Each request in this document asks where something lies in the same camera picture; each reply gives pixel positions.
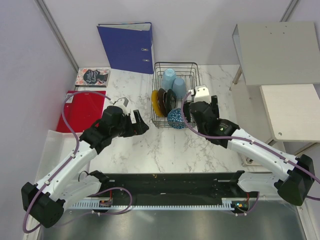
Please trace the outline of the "blue patterned bowl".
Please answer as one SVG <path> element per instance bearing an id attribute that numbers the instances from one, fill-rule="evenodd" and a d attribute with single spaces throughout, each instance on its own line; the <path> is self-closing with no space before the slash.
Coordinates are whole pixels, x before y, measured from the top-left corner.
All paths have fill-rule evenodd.
<path id="1" fill-rule="evenodd" d="M 168 115 L 167 115 L 167 122 L 171 128 L 174 128 L 176 130 L 181 130 L 186 127 L 182 115 L 181 115 L 181 109 L 175 108 L 172 109 Z"/>

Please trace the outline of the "black plate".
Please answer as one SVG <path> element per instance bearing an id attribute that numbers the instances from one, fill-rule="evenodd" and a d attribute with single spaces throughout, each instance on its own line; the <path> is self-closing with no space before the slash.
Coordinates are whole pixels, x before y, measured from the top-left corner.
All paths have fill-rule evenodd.
<path id="1" fill-rule="evenodd" d="M 172 89 L 169 89 L 166 92 L 166 102 L 165 102 L 165 108 L 166 108 L 167 113 L 169 113 L 171 110 L 175 109 L 176 104 L 177 104 L 177 96 Z"/>

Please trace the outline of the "yellow plate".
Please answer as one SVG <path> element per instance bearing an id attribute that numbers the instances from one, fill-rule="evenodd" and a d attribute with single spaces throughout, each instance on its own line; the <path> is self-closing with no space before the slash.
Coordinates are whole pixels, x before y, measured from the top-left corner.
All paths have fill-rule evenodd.
<path id="1" fill-rule="evenodd" d="M 151 102 L 152 102 L 152 107 L 153 107 L 155 114 L 158 117 L 164 117 L 163 113 L 161 112 L 160 106 L 158 104 L 158 91 L 157 90 L 152 91 Z"/>

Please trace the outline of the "red floral plate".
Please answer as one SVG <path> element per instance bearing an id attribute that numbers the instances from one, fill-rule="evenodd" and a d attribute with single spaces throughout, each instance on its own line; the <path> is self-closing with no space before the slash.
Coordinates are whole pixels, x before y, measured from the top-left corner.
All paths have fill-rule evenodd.
<path id="1" fill-rule="evenodd" d="M 164 117 L 168 116 L 168 113 L 166 110 L 166 97 L 167 97 L 166 90 L 163 88 L 160 88 L 157 93 L 157 101 L 158 101 L 160 111 Z"/>

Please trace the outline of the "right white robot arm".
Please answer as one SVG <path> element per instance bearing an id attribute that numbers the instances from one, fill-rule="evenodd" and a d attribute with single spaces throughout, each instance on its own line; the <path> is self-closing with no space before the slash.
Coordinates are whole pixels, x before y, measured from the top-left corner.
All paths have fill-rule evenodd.
<path id="1" fill-rule="evenodd" d="M 295 156 L 280 151 L 256 139 L 237 124 L 219 116 L 219 108 L 213 103 L 213 96 L 206 95 L 205 101 L 182 99 L 180 113 L 186 127 L 196 135 L 205 138 L 216 146 L 232 150 L 258 162 L 275 177 L 268 183 L 265 177 L 257 179 L 243 172 L 238 179 L 229 184 L 229 191 L 235 197 L 245 192 L 260 192 L 267 185 L 286 202 L 301 206 L 306 199 L 312 199 L 309 191 L 315 175 L 311 157 L 302 154 Z"/>

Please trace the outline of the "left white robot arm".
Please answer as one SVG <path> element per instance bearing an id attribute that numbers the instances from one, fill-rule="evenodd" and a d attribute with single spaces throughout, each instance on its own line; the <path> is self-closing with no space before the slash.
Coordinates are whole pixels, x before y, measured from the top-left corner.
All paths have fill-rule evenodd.
<path id="1" fill-rule="evenodd" d="M 125 113 L 119 106 L 108 106 L 102 117 L 76 138 L 75 149 L 69 156 L 37 183 L 23 185 L 21 196 L 26 212 L 23 221 L 32 216 L 41 226 L 50 228 L 59 221 L 67 207 L 90 195 L 106 196 L 110 185 L 103 180 L 105 175 L 102 173 L 91 173 L 74 184 L 70 182 L 114 138 L 139 136 L 148 130 L 149 126 L 138 110 Z"/>

